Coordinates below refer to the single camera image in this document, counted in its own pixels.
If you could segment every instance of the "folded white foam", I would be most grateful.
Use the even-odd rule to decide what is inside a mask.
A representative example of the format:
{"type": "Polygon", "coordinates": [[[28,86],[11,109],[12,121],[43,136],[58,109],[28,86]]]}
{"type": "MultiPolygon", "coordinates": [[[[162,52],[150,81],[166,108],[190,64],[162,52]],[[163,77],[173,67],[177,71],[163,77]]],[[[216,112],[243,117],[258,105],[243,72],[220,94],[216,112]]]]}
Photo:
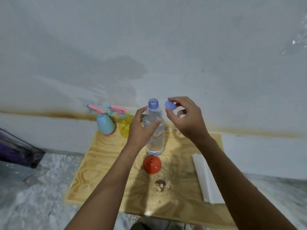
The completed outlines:
{"type": "Polygon", "coordinates": [[[192,158],[204,201],[212,204],[225,203],[203,155],[195,153],[192,158]]]}

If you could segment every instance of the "person's left arm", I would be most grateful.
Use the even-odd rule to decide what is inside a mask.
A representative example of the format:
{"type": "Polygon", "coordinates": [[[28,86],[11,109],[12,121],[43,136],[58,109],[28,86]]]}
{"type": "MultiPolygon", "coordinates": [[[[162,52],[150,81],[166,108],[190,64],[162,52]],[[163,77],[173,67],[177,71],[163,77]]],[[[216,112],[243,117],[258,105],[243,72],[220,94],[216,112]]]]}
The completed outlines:
{"type": "Polygon", "coordinates": [[[145,110],[146,107],[136,112],[127,144],[65,230],[113,230],[133,162],[161,123],[161,120],[156,120],[144,128],[140,119],[145,110]]]}

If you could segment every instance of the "wooden table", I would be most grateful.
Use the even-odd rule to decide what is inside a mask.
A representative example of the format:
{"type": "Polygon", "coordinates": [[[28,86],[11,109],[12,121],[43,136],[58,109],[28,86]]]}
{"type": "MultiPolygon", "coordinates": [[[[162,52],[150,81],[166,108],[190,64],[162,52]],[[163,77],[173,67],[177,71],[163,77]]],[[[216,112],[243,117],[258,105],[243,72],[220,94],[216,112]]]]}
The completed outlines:
{"type": "MultiPolygon", "coordinates": [[[[211,136],[223,149],[221,135],[211,136]]],[[[84,203],[126,141],[119,130],[109,137],[97,131],[65,201],[84,203]]],[[[143,148],[129,174],[120,212],[199,223],[212,228],[236,229],[226,205],[204,202],[191,156],[194,153],[199,153],[198,149],[178,130],[165,130],[165,149],[159,156],[162,161],[160,172],[149,175],[142,170],[143,161],[148,156],[143,148]]]]}

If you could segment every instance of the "person's right arm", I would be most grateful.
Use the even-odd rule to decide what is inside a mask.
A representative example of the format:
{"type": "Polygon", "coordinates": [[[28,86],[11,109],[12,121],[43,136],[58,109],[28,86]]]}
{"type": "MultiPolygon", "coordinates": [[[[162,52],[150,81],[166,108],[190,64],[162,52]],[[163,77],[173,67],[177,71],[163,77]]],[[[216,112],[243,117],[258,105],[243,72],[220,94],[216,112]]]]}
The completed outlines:
{"type": "Polygon", "coordinates": [[[167,117],[206,159],[238,229],[296,229],[220,149],[206,129],[200,108],[188,97],[168,100],[185,108],[177,116],[166,108],[167,117]]]}

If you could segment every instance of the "person's right hand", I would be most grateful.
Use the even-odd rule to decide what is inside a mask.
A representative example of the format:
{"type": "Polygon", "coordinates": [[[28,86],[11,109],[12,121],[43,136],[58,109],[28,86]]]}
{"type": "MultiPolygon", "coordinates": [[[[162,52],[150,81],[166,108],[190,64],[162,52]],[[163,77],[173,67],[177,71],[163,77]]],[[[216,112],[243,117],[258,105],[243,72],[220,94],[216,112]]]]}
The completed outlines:
{"type": "Polygon", "coordinates": [[[178,111],[177,115],[169,108],[165,108],[165,111],[167,117],[185,137],[194,143],[210,137],[201,109],[191,99],[188,97],[169,97],[168,100],[176,102],[176,108],[179,106],[184,107],[183,110],[178,111]]]}

